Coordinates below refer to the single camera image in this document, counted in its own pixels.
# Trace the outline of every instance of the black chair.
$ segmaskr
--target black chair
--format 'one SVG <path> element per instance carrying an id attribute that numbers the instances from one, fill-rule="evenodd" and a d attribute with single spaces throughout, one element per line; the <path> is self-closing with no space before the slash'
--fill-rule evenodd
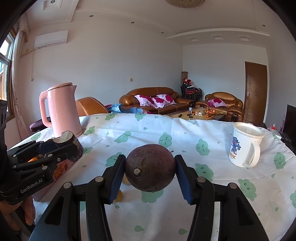
<path id="1" fill-rule="evenodd" d="M 184 94 L 183 98 L 186 99 L 186 95 L 190 95 L 190 99 L 194 100 L 194 102 L 202 100 L 202 90 L 200 88 L 187 87 L 188 85 L 186 84 L 182 84 L 181 86 L 182 95 Z"/>
<path id="2" fill-rule="evenodd" d="M 190 93 L 190 92 L 186 92 L 184 85 L 180 86 L 180 88 L 181 88 L 181 93 L 182 93 L 182 98 L 183 99 L 191 99 L 191 100 L 194 100 L 195 101 L 194 94 L 193 93 Z"/>

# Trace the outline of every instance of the television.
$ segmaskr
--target television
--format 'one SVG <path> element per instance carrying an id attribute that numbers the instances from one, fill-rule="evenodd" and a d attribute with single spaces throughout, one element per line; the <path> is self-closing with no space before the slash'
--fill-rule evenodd
<path id="1" fill-rule="evenodd" d="M 296 149 L 296 107 L 288 105 L 282 136 Z"/>

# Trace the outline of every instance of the pink electric kettle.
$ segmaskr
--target pink electric kettle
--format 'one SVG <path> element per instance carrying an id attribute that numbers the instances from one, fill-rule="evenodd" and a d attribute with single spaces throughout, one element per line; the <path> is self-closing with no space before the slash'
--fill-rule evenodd
<path id="1" fill-rule="evenodd" d="M 72 131 L 76 137 L 82 134 L 74 93 L 77 85 L 63 83 L 50 87 L 39 96 L 41 119 L 45 126 L 54 130 L 55 137 L 64 131 Z M 47 121 L 44 101 L 48 101 L 50 120 Z"/>

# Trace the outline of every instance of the printed graphic on mug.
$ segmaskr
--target printed graphic on mug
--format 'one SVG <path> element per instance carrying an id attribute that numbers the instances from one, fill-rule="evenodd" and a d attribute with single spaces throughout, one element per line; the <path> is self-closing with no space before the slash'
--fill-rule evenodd
<path id="1" fill-rule="evenodd" d="M 230 156 L 232 159 L 236 158 L 237 151 L 241 149 L 241 146 L 239 145 L 239 140 L 236 137 L 232 138 L 232 144 L 231 144 L 231 152 Z"/>

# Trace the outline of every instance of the white tablecloth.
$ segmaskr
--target white tablecloth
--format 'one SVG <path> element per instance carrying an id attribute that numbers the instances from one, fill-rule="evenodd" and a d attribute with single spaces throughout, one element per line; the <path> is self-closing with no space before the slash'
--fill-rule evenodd
<path id="1" fill-rule="evenodd" d="M 36 222 L 65 182 L 87 183 L 112 166 L 119 154 L 127 156 L 134 148 L 151 143 L 165 146 L 173 155 L 181 154 L 188 166 L 213 183 L 235 182 L 241 188 L 249 187 L 244 194 L 270 241 L 279 240 L 296 216 L 296 157 L 267 130 L 263 129 L 265 137 L 260 145 L 259 163 L 247 169 L 233 165 L 228 159 L 232 123 L 145 114 L 98 114 L 81 117 L 81 123 L 84 134 L 79 141 L 84 154 L 40 202 L 34 202 Z M 47 128 L 19 144 L 51 137 L 53 131 Z M 120 189 L 123 200 L 105 206 L 114 240 L 187 239 L 195 207 L 183 199 L 177 178 L 155 193 L 141 192 L 124 184 Z M 81 203 L 80 209 L 82 240 L 88 240 L 85 203 Z M 218 228 L 219 203 L 216 203 L 212 240 L 218 239 Z"/>

